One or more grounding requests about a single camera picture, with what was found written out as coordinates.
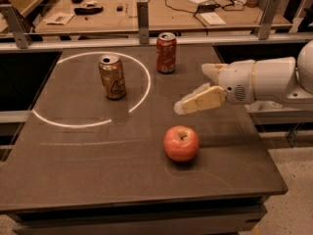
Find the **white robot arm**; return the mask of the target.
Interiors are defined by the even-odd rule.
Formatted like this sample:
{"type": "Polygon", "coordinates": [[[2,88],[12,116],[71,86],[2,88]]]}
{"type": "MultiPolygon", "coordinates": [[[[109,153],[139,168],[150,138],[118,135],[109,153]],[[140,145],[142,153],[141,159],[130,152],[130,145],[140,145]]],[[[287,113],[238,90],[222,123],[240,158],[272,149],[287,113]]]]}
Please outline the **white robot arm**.
{"type": "Polygon", "coordinates": [[[250,105],[272,101],[302,110],[313,106],[313,42],[307,43],[296,58],[203,64],[201,70],[209,82],[176,102],[176,114],[214,109],[225,102],[250,105]]]}

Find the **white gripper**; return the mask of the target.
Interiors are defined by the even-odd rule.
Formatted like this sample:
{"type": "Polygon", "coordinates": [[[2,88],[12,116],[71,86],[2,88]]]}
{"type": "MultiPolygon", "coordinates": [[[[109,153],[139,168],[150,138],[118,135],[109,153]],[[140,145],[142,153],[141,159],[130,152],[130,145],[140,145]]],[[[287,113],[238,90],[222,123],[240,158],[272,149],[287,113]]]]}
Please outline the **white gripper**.
{"type": "Polygon", "coordinates": [[[255,60],[227,64],[202,64],[203,74],[219,86],[206,83],[174,105],[174,112],[187,115],[230,104],[247,105],[255,101],[252,89],[252,69],[255,60]]]}

